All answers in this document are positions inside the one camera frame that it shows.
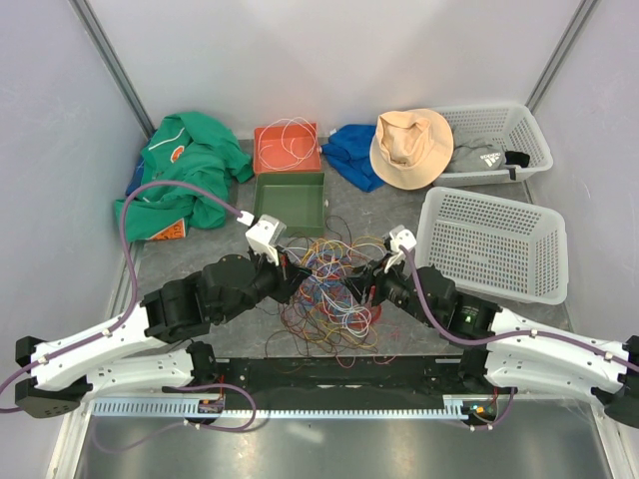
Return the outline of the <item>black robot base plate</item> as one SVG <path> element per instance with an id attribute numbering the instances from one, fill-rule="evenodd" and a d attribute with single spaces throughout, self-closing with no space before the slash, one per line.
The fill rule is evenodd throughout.
<path id="1" fill-rule="evenodd" d="M 445 395 L 492 396 L 494 387 L 463 372 L 459 356 L 198 359 L 190 386 L 225 383 L 247 391 L 257 408 L 438 408 Z"/>

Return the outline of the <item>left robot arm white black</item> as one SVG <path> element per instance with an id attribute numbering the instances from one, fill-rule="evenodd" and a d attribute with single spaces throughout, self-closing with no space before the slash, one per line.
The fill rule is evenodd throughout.
<path id="1" fill-rule="evenodd" d="M 112 318 L 52 341 L 19 339 L 16 360 L 32 369 L 14 386 L 16 406 L 35 418 L 65 414 L 93 390 L 90 366 L 204 335 L 267 297 L 288 302 L 312 273 L 284 252 L 279 259 L 229 254 L 146 294 L 124 322 Z"/>

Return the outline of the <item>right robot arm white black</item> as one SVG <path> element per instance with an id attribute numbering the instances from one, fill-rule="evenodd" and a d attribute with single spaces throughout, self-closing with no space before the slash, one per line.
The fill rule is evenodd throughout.
<path id="1" fill-rule="evenodd" d="M 563 331 L 461 292 L 432 266 L 404 268 L 374 261 L 342 283 L 356 302 L 389 302 L 463 348 L 456 376 L 464 390 L 492 386 L 570 396 L 637 427 L 637 336 L 615 341 Z"/>

